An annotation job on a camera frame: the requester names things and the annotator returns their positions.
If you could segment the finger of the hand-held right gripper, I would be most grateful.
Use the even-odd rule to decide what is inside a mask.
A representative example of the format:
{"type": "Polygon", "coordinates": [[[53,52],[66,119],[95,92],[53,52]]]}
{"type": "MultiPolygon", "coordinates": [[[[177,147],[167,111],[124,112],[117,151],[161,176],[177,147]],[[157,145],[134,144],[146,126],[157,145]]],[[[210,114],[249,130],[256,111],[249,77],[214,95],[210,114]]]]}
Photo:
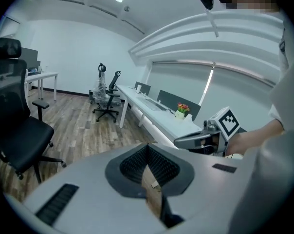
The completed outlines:
{"type": "Polygon", "coordinates": [[[199,131],[179,137],[173,143],[176,147],[182,149],[201,149],[211,137],[212,135],[208,132],[199,131]]]}

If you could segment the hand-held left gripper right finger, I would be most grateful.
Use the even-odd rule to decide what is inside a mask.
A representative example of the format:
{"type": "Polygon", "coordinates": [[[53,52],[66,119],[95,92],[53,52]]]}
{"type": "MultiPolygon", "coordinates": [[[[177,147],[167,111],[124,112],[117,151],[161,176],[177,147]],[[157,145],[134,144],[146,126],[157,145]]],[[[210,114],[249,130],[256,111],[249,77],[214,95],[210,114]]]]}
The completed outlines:
{"type": "Polygon", "coordinates": [[[150,144],[161,154],[165,216],[174,228],[230,228],[254,171],[256,155],[207,156],[150,144]]]}

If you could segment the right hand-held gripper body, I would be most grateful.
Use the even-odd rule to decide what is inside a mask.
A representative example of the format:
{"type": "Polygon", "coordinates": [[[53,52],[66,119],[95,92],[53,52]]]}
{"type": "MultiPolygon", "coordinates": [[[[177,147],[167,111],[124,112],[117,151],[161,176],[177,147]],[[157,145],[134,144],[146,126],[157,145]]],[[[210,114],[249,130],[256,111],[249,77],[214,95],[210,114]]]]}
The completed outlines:
{"type": "Polygon", "coordinates": [[[191,152],[204,155],[225,155],[230,138],[239,130],[239,122],[229,107],[219,110],[211,118],[203,121],[203,131],[211,135],[220,134],[218,147],[207,145],[201,149],[190,149],[191,152]]]}

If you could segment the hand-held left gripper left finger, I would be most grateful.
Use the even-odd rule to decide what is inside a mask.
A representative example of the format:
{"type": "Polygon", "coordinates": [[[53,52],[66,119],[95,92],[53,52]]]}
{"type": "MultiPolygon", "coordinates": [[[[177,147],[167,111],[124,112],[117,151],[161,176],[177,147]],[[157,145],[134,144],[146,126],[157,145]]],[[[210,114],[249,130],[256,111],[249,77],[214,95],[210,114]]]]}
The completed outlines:
{"type": "Polygon", "coordinates": [[[108,162],[135,145],[85,157],[42,182],[23,204],[36,213],[65,183],[78,187],[53,227],[66,234],[159,234],[165,226],[145,199],[120,195],[105,178],[108,162]]]}

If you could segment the person's right forearm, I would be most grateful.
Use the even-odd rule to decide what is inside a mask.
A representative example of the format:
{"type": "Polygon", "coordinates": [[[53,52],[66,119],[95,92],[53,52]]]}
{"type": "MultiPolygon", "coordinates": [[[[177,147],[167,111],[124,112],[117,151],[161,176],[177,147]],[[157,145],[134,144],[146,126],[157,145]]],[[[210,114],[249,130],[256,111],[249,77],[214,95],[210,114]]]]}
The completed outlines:
{"type": "Polygon", "coordinates": [[[244,155],[250,148],[261,146],[267,139],[278,136],[284,132],[282,124],[274,119],[260,129],[235,134],[228,144],[226,155],[244,155]]]}

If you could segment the person's right hand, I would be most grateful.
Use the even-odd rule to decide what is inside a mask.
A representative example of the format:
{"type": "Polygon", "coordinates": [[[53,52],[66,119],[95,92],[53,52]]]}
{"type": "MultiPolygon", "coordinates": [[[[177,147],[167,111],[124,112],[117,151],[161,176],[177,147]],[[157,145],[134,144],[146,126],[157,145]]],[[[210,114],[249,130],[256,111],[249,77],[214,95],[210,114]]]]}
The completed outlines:
{"type": "Polygon", "coordinates": [[[208,138],[202,139],[201,145],[203,145],[203,146],[212,145],[212,146],[218,147],[218,145],[220,143],[220,137],[221,137],[220,134],[216,134],[216,135],[212,135],[208,138]]]}

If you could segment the potted artificial flowers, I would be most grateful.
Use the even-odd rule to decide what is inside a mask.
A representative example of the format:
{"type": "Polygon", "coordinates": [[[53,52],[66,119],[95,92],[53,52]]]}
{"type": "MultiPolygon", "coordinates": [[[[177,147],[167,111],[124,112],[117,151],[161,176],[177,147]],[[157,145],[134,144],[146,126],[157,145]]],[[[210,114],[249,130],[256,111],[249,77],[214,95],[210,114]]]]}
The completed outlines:
{"type": "Polygon", "coordinates": [[[179,119],[183,119],[186,112],[189,112],[190,108],[188,105],[178,103],[177,111],[175,112],[175,117],[179,119]]]}

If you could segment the dark grey desk divider panel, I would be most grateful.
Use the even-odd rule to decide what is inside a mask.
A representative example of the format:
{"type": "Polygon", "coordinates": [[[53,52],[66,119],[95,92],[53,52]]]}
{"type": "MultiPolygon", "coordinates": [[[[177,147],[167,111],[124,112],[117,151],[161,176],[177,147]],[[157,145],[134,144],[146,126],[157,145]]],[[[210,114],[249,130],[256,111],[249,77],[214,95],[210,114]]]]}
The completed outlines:
{"type": "Polygon", "coordinates": [[[27,68],[37,68],[40,66],[40,61],[37,60],[38,51],[28,48],[21,48],[21,55],[19,59],[24,60],[27,68]]]}
{"type": "Polygon", "coordinates": [[[173,111],[177,111],[178,109],[178,103],[185,104],[190,108],[190,111],[185,113],[185,117],[188,114],[192,115],[192,121],[194,121],[200,111],[200,105],[193,103],[187,99],[184,99],[182,97],[176,96],[174,94],[171,94],[169,92],[166,92],[164,90],[160,90],[157,101],[160,101],[160,103],[168,108],[170,108],[173,111]]]}
{"type": "Polygon", "coordinates": [[[151,89],[151,86],[137,81],[135,83],[134,89],[138,90],[138,88],[140,88],[140,90],[139,90],[140,93],[145,94],[146,96],[148,96],[149,92],[150,92],[150,89],[151,89]]]}

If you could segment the person's white shirt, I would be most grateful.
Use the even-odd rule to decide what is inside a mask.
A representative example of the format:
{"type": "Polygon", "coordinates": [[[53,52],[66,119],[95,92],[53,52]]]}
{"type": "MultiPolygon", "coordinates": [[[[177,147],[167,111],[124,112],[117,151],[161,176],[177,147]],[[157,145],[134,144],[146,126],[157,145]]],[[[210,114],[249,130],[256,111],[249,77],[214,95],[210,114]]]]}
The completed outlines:
{"type": "Polygon", "coordinates": [[[294,130],[294,29],[285,26],[279,43],[280,79],[272,89],[270,115],[286,131],[294,130]]]}

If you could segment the black mesh office chair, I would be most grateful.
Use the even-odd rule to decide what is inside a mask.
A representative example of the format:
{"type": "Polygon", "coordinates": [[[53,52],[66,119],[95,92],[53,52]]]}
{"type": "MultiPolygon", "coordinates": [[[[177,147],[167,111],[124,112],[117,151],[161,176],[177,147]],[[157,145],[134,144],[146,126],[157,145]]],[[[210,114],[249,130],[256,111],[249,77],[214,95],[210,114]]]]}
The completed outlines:
{"type": "Polygon", "coordinates": [[[38,117],[31,116],[25,95],[27,63],[19,58],[21,51],[19,40],[0,38],[0,159],[20,180],[33,167],[41,183],[41,161],[60,163],[63,168],[67,165],[59,158],[43,155],[48,146],[53,147],[54,130],[42,119],[42,110],[49,104],[35,100],[38,117]]]}
{"type": "Polygon", "coordinates": [[[92,110],[93,114],[95,112],[102,112],[102,114],[100,116],[98,116],[98,118],[96,119],[96,122],[99,122],[100,118],[105,116],[105,115],[110,115],[111,118],[113,119],[113,122],[114,123],[117,122],[117,118],[116,118],[116,116],[114,114],[119,115],[119,112],[116,111],[116,110],[113,110],[112,108],[114,107],[113,100],[115,98],[120,98],[120,95],[115,93],[118,90],[114,88],[118,78],[120,77],[120,75],[121,75],[120,71],[115,72],[111,83],[109,84],[108,87],[106,87],[106,98],[105,98],[105,100],[103,102],[101,102],[101,103],[97,103],[98,107],[92,110]]]}

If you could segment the plastic-wrapped office chair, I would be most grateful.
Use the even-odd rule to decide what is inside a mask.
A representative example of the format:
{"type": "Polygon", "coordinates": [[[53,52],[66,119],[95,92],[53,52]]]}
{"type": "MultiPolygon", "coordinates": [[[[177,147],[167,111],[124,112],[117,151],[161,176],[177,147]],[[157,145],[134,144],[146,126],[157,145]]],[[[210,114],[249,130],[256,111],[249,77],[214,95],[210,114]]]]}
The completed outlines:
{"type": "Polygon", "coordinates": [[[103,63],[98,65],[98,78],[95,81],[94,88],[89,90],[90,104],[101,103],[106,98],[106,83],[105,83],[106,66],[103,63]]]}

